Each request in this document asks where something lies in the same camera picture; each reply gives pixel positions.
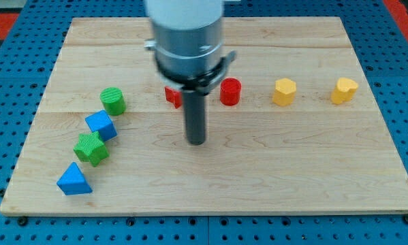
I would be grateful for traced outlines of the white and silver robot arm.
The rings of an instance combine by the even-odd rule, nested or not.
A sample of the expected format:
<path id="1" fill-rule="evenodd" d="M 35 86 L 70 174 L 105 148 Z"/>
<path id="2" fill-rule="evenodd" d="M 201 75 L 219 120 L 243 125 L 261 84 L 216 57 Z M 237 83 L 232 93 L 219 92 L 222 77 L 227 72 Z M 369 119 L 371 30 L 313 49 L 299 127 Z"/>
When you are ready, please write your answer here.
<path id="1" fill-rule="evenodd" d="M 166 77 L 204 75 L 221 62 L 222 0 L 145 0 L 158 70 Z"/>

